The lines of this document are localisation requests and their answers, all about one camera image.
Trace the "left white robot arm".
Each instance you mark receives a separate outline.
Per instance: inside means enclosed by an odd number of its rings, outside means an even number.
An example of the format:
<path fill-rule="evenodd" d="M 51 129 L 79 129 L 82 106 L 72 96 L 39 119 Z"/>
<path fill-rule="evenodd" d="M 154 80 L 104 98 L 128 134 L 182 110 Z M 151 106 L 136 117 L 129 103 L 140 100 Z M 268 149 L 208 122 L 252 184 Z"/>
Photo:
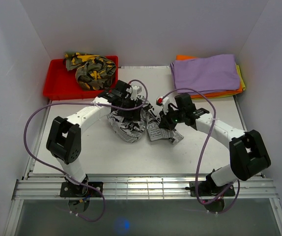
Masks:
<path fill-rule="evenodd" d="M 88 177 L 78 159 L 82 134 L 97 120 L 113 112 L 128 120 L 139 121 L 141 109 L 148 99 L 147 95 L 141 95 L 143 91 L 147 92 L 145 85 L 135 86 L 119 80 L 114 88 L 101 92 L 86 107 L 53 120 L 46 148 L 60 163 L 65 180 L 76 196 L 83 196 L 88 191 Z"/>

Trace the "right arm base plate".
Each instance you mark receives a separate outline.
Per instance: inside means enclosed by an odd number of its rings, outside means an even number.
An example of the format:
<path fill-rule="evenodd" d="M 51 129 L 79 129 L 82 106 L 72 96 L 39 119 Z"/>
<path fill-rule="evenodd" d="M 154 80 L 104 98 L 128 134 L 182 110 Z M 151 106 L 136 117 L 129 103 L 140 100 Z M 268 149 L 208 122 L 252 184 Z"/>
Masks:
<path fill-rule="evenodd" d="M 207 181 L 198 181 L 198 194 L 200 197 L 216 197 L 218 194 L 220 194 L 228 184 L 217 187 L 216 185 L 211 186 Z M 189 186 L 185 187 L 186 190 L 190 191 L 191 197 L 196 196 L 196 185 L 195 181 L 190 181 Z M 228 190 L 226 190 L 222 196 L 224 197 L 233 197 L 235 196 L 235 190 L 234 187 L 231 186 Z"/>

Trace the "newspaper print trousers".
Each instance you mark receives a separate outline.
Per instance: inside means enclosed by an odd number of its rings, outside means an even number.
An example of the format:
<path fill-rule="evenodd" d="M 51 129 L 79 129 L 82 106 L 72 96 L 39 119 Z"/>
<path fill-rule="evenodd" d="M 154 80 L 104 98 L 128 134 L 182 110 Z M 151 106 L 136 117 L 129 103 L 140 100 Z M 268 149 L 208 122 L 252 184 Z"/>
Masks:
<path fill-rule="evenodd" d="M 133 121 L 121 116 L 119 111 L 113 111 L 107 115 L 107 118 L 115 133 L 128 143 L 138 141 L 145 131 L 152 142 L 165 139 L 176 145 L 184 139 L 184 136 L 175 129 L 168 130 L 159 127 L 160 118 L 149 101 L 146 101 L 140 115 L 141 119 L 139 121 Z"/>

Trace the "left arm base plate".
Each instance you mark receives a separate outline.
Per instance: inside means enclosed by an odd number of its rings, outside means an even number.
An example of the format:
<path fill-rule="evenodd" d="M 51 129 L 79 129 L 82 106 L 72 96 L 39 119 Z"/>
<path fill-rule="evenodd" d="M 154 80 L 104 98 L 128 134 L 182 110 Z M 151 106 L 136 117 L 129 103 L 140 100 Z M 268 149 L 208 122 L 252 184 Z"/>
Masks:
<path fill-rule="evenodd" d="M 85 198 L 101 197 L 101 194 L 91 188 L 87 188 L 82 185 L 74 185 L 66 181 L 61 184 L 59 196 L 66 198 Z"/>

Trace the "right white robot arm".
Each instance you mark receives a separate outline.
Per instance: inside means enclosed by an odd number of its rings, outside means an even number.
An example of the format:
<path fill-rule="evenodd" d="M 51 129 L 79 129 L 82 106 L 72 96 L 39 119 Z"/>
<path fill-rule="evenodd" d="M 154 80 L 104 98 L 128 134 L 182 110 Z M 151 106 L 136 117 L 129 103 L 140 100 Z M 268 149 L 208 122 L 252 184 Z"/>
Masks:
<path fill-rule="evenodd" d="M 157 105 L 162 107 L 159 113 L 160 128 L 174 130 L 177 124 L 184 123 L 229 150 L 229 164 L 213 170 L 205 181 L 191 187 L 195 195 L 218 195 L 229 184 L 237 180 L 246 181 L 271 166 L 266 146 L 258 131 L 244 131 L 216 119 L 208 110 L 196 108 L 187 93 L 177 95 L 175 102 L 170 103 L 167 96 L 157 99 Z"/>

